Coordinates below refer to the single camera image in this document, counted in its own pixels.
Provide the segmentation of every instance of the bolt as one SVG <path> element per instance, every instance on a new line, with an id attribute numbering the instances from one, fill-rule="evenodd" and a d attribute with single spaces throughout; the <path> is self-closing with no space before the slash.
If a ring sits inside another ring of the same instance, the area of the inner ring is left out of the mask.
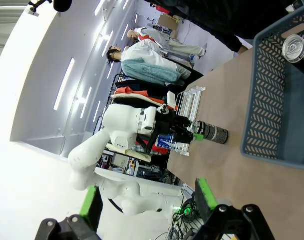
<path id="1" fill-rule="evenodd" d="M 227 210 L 227 208 L 226 206 L 220 206 L 218 210 L 223 213 Z"/>
<path id="2" fill-rule="evenodd" d="M 253 211 L 253 208 L 251 206 L 247 206 L 245 210 L 250 213 Z"/>

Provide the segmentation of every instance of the white pants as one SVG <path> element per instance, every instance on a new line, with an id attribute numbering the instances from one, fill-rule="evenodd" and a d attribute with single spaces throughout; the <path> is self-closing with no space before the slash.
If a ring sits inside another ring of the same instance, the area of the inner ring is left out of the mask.
<path id="1" fill-rule="evenodd" d="M 205 54 L 205 49 L 200 46 L 185 45 L 173 39 L 170 39 L 168 43 L 171 46 L 172 50 L 178 52 L 197 56 L 203 56 Z"/>

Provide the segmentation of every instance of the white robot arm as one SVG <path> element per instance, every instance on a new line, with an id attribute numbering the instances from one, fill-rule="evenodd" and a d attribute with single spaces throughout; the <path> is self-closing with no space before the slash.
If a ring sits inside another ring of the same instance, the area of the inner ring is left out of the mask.
<path id="1" fill-rule="evenodd" d="M 127 105 L 111 104 L 107 108 L 98 133 L 74 148 L 68 161 L 72 167 L 70 183 L 77 190 L 88 186 L 102 185 L 101 195 L 109 199 L 122 196 L 122 210 L 125 214 L 136 215 L 147 210 L 164 210 L 170 218 L 173 207 L 179 206 L 181 197 L 153 193 L 141 196 L 136 181 L 113 181 L 95 173 L 96 163 L 110 140 L 121 150 L 130 149 L 136 142 L 137 133 L 153 131 L 156 108 L 133 108 Z"/>

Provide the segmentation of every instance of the basket hole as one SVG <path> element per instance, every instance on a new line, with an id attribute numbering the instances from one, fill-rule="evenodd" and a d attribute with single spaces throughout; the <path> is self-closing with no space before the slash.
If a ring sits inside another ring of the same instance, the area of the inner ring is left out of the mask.
<path id="1" fill-rule="evenodd" d="M 287 30 L 286 32 L 282 33 L 281 37 L 285 39 L 288 36 L 290 36 L 292 34 L 297 34 L 301 31 L 304 31 L 304 23 L 296 25 L 295 27 L 291 28 L 290 30 Z"/>

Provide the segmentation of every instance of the plastic basket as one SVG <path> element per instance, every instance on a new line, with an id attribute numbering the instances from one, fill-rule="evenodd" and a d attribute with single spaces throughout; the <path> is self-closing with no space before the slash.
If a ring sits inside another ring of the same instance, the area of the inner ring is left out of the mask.
<path id="1" fill-rule="evenodd" d="M 246 157 L 304 169 L 304 74 L 281 54 L 290 30 L 302 24 L 304 7 L 256 35 L 240 148 Z M 304 30 L 293 33 L 304 38 Z"/>

